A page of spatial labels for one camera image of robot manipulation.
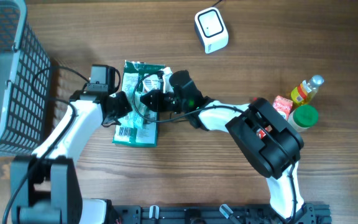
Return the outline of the light green wipes packet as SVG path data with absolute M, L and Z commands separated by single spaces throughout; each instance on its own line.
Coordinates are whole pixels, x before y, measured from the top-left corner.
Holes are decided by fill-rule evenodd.
M 141 92 L 135 93 L 135 105 L 140 112 L 141 115 L 145 116 L 148 119 L 156 120 L 157 113 L 151 111 L 146 107 L 143 103 L 140 102 L 140 97 L 143 95 Z M 121 126 L 127 128 L 137 128 L 137 129 L 145 129 L 147 124 L 151 124 L 151 121 L 142 118 L 138 113 L 134 110 L 128 113 L 125 117 L 119 118 L 118 121 L 121 123 Z

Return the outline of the green white 3M package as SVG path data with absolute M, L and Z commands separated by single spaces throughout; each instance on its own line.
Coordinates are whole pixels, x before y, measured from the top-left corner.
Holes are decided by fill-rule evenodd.
M 135 93 L 137 91 L 146 94 L 151 90 L 159 90 L 161 88 L 162 84 L 154 73 L 163 68 L 165 68 L 164 65 L 125 61 L 121 90 L 127 95 L 131 106 L 135 106 Z M 147 124 L 145 129 L 127 128 L 121 125 L 116 126 L 112 142 L 132 147 L 156 146 L 158 127 L 155 121 L 159 119 L 159 114 L 157 113 L 156 120 L 152 120 L 141 115 L 137 107 L 134 111 L 152 123 Z

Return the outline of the red snack stick packet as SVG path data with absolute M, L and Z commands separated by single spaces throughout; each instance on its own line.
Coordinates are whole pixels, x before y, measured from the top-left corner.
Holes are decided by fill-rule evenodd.
M 262 115 L 258 112 L 257 113 L 257 119 L 259 119 L 261 121 L 261 123 L 263 123 L 262 126 L 265 126 L 265 131 L 258 129 L 257 130 L 257 135 L 259 138 L 264 138 L 266 136 L 266 132 L 271 132 L 272 127 L 271 125 L 266 125 L 265 121 L 262 121 Z

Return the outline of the red juice carton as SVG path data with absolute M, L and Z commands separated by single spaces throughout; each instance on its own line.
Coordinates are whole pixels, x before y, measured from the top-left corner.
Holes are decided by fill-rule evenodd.
M 277 96 L 272 106 L 287 121 L 293 107 L 293 102 L 282 96 Z

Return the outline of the yellow dish soap bottle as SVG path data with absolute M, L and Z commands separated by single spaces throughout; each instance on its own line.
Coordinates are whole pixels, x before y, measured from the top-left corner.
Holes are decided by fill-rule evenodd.
M 320 86 L 324 83 L 321 75 L 313 75 L 309 80 L 303 80 L 290 93 L 290 98 L 295 105 L 307 105 L 317 94 Z

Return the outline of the green white round can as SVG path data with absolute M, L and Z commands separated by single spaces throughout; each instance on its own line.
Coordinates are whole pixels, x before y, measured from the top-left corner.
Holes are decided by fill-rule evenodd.
M 313 127 L 319 119 L 318 111 L 310 105 L 302 105 L 290 113 L 288 123 L 299 133 Z

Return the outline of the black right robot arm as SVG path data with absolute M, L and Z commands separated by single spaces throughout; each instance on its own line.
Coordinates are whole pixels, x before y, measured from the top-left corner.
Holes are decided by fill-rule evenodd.
M 297 168 L 303 139 L 264 98 L 229 105 L 203 96 L 186 70 L 171 75 L 155 72 L 161 89 L 150 90 L 140 102 L 154 112 L 174 112 L 194 128 L 229 133 L 249 164 L 267 179 L 270 206 L 287 223 L 300 219 L 304 200 Z

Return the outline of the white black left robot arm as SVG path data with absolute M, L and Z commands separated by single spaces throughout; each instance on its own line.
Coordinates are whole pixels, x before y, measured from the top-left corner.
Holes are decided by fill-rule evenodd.
M 76 91 L 52 134 L 29 156 L 11 163 L 11 198 L 2 221 L 13 223 L 118 223 L 109 199 L 81 195 L 75 164 L 91 135 L 117 124 L 132 108 L 124 92 Z

